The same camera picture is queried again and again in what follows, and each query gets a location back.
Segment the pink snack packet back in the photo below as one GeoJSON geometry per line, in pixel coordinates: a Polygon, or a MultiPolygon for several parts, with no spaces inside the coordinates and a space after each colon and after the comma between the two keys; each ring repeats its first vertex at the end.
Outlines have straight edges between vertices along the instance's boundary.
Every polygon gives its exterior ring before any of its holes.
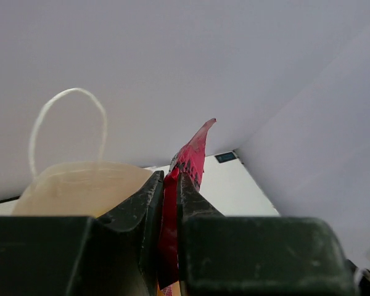
{"type": "Polygon", "coordinates": [[[163,180],[163,205],[160,235],[157,243],[157,282],[159,295],[179,295],[179,239],[184,219],[186,194],[199,197],[204,173],[205,147],[209,129],[216,123],[206,121],[173,157],[163,180]]]}

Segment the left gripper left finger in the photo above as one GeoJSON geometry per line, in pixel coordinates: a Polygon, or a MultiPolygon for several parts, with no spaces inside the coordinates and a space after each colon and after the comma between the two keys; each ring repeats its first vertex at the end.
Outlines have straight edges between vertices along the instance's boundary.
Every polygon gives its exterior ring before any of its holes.
{"type": "Polygon", "coordinates": [[[98,218],[0,216],[0,295],[156,295],[163,177],[98,218]]]}

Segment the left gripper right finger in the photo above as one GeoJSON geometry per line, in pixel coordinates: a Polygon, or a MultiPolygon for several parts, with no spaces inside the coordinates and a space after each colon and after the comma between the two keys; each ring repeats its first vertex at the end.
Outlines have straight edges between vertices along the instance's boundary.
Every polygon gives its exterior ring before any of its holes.
{"type": "Polygon", "coordinates": [[[341,244],[323,220],[224,216],[186,194],[182,295],[355,295],[341,244]]]}

